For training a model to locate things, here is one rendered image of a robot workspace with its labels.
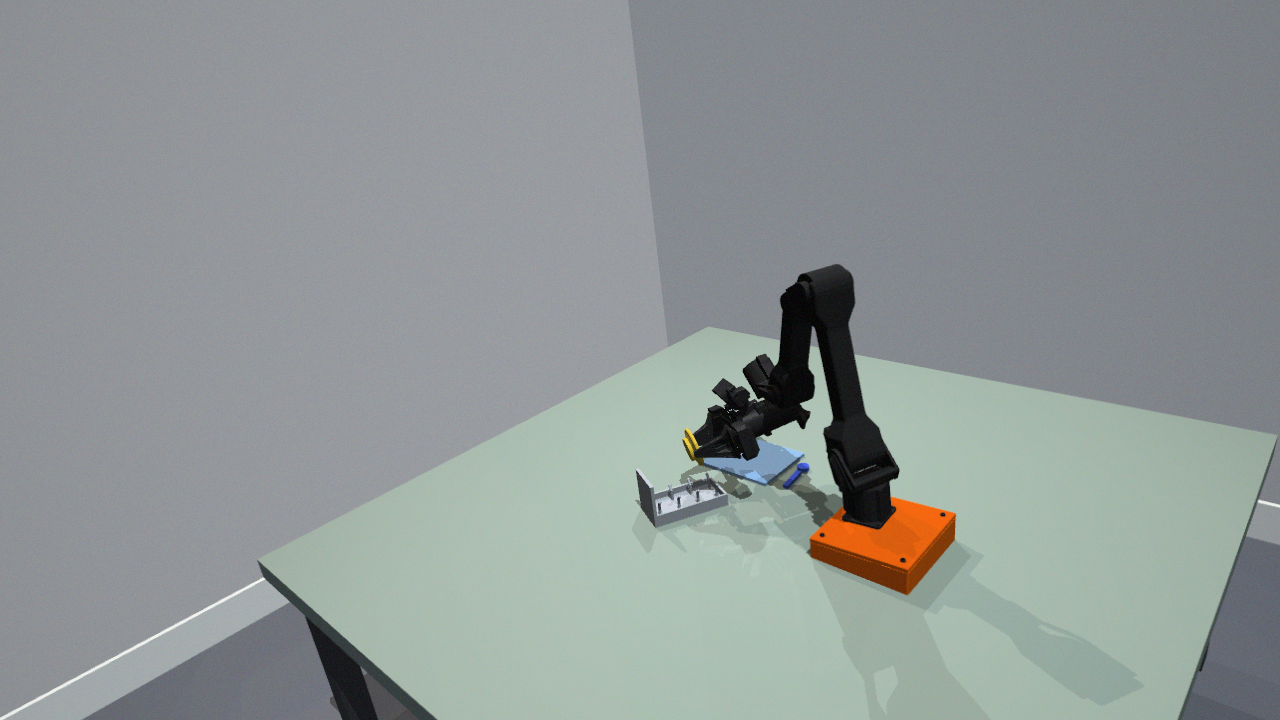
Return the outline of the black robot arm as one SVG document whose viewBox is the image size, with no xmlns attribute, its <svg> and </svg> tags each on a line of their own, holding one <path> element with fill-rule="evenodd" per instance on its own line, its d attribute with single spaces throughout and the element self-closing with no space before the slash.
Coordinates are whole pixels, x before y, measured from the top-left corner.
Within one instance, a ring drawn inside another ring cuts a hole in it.
<svg viewBox="0 0 1280 720">
<path fill-rule="evenodd" d="M 812 325 L 815 328 L 833 413 L 824 437 L 829 468 L 842 493 L 841 520 L 881 529 L 896 511 L 890 480 L 899 479 L 900 470 L 861 400 L 849 328 L 856 304 L 852 275 L 841 264 L 803 273 L 781 295 L 780 304 L 783 313 L 778 363 L 774 366 L 762 354 L 742 368 L 742 374 L 756 398 L 764 398 L 774 429 L 795 420 L 805 429 L 812 413 L 801 404 L 815 393 L 815 377 L 809 369 Z M 746 416 L 756 407 L 756 398 L 748 400 L 748 389 L 736 388 L 724 378 L 712 392 L 724 401 L 727 413 L 739 410 L 735 416 Z"/>
</svg>

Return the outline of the light blue flat mat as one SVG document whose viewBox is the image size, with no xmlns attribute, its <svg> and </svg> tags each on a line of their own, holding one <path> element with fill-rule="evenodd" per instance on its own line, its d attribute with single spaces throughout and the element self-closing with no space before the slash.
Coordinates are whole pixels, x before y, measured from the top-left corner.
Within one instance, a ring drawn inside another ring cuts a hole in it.
<svg viewBox="0 0 1280 720">
<path fill-rule="evenodd" d="M 704 466 L 724 471 L 745 480 L 751 480 L 759 486 L 768 486 L 772 480 L 805 456 L 803 452 L 792 448 L 785 448 L 780 445 L 772 445 L 762 439 L 756 439 L 756 443 L 760 451 L 756 457 L 753 457 L 749 461 L 742 457 L 742 454 L 740 454 L 741 459 L 707 457 L 704 460 Z"/>
</svg>

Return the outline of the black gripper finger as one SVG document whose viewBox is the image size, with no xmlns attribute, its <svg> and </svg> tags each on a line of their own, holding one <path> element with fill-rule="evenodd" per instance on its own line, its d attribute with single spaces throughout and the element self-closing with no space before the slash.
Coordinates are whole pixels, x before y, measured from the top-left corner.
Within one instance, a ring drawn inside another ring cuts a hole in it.
<svg viewBox="0 0 1280 720">
<path fill-rule="evenodd" d="M 736 445 L 736 441 L 733 439 L 733 433 L 730 429 L 730 427 L 727 427 L 726 424 L 724 424 L 723 430 L 721 432 L 721 436 L 716 437 L 716 439 L 710 439 L 710 442 L 708 442 L 707 445 L 703 445 L 700 448 L 695 450 L 694 455 L 695 455 L 695 457 L 739 457 L 739 459 L 741 459 L 741 455 L 739 452 L 739 447 Z"/>
<path fill-rule="evenodd" d="M 710 442 L 710 439 L 716 439 L 716 437 L 721 436 L 716 425 L 716 420 L 710 413 L 707 414 L 705 424 L 701 428 L 699 428 L 695 433 L 692 433 L 692 436 L 698 441 L 698 446 L 707 445 L 708 442 Z"/>
</svg>

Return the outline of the grey dish rack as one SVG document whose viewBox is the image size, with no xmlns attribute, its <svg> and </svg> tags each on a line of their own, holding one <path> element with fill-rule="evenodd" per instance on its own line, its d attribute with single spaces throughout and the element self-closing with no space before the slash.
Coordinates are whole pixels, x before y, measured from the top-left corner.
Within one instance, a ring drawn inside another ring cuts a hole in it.
<svg viewBox="0 0 1280 720">
<path fill-rule="evenodd" d="M 657 493 L 639 468 L 636 475 L 641 509 L 655 528 L 730 505 L 728 495 L 708 473 L 699 480 L 687 478 L 689 483 L 682 486 L 668 484 L 669 489 Z"/>
</svg>

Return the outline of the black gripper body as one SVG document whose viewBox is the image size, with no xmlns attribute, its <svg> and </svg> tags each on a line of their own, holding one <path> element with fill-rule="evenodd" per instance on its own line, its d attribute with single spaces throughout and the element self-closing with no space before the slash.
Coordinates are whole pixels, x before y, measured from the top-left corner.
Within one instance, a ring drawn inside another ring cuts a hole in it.
<svg viewBox="0 0 1280 720">
<path fill-rule="evenodd" d="M 760 451 L 756 437 L 772 436 L 771 430 L 774 430 L 774 420 L 767 405 L 760 401 L 755 406 L 746 416 L 741 416 L 741 414 L 735 416 L 733 413 L 736 411 L 731 410 L 727 413 L 724 407 L 718 405 L 708 407 L 708 413 L 713 415 L 719 433 L 723 430 L 724 424 L 730 427 L 739 452 L 748 461 L 756 457 Z"/>
</svg>

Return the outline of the yellow plate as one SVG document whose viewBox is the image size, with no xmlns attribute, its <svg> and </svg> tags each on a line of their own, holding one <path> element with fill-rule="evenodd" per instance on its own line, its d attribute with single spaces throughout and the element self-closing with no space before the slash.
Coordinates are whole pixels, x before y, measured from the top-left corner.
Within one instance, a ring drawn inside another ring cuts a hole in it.
<svg viewBox="0 0 1280 720">
<path fill-rule="evenodd" d="M 692 432 L 689 430 L 689 429 L 685 429 L 684 447 L 686 448 L 686 451 L 689 454 L 689 457 L 692 461 L 696 460 L 700 466 L 704 465 L 704 459 L 703 457 L 695 457 L 695 455 L 694 455 L 694 451 L 698 450 L 699 446 L 698 446 L 698 441 L 692 436 Z"/>
</svg>

